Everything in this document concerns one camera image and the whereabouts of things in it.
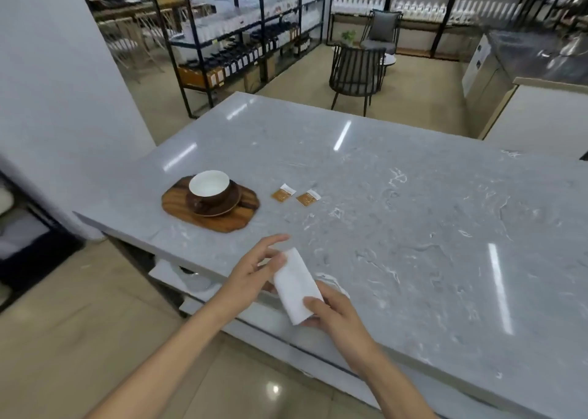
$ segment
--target gray marble countertop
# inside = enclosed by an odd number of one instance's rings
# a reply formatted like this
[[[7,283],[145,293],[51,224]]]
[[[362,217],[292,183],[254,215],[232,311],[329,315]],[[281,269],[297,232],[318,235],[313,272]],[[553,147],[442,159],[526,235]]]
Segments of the gray marble countertop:
[[[261,208],[240,231],[167,215],[179,178],[224,170]],[[270,195],[314,189],[309,207]],[[588,411],[588,165],[235,93],[81,211],[189,268],[228,275],[257,240],[292,235],[374,338],[445,383],[529,417]]]
[[[492,51],[514,83],[542,81],[567,85],[570,90],[588,92],[588,53],[560,56],[561,40],[555,34],[487,30]],[[588,39],[578,53],[588,51]]]

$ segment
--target person's left hand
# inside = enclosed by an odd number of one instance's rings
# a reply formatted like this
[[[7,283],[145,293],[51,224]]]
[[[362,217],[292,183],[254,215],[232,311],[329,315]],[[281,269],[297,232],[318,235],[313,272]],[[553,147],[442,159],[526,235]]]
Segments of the person's left hand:
[[[286,256],[269,246],[289,238],[290,235],[284,233],[261,238],[253,249],[239,260],[229,278],[209,302],[223,312],[225,321],[231,321],[247,309],[261,290],[272,288],[268,281],[286,264]],[[260,266],[259,263],[266,258],[270,260]]]

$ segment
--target forearm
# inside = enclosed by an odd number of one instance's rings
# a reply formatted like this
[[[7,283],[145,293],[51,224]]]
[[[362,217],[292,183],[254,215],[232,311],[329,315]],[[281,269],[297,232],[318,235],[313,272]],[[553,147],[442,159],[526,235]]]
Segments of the forearm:
[[[86,419],[158,417],[196,357],[227,320],[222,309],[206,304]]]
[[[386,419],[436,419],[412,382],[379,350],[364,368],[363,377]]]

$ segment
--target cup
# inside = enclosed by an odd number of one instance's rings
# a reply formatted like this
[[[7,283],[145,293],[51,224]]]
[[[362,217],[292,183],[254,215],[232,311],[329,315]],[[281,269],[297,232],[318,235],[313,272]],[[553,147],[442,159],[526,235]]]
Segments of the cup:
[[[216,206],[229,195],[230,182],[226,173],[219,170],[206,170],[190,179],[188,189],[190,193],[198,197],[198,203]]]

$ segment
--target potted plant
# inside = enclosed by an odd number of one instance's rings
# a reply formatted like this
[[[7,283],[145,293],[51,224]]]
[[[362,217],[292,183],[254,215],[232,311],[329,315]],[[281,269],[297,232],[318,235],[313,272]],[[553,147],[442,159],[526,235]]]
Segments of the potted plant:
[[[355,40],[355,31],[346,30],[342,33],[341,38],[343,39],[344,44],[347,44],[348,46],[353,46],[353,41]]]

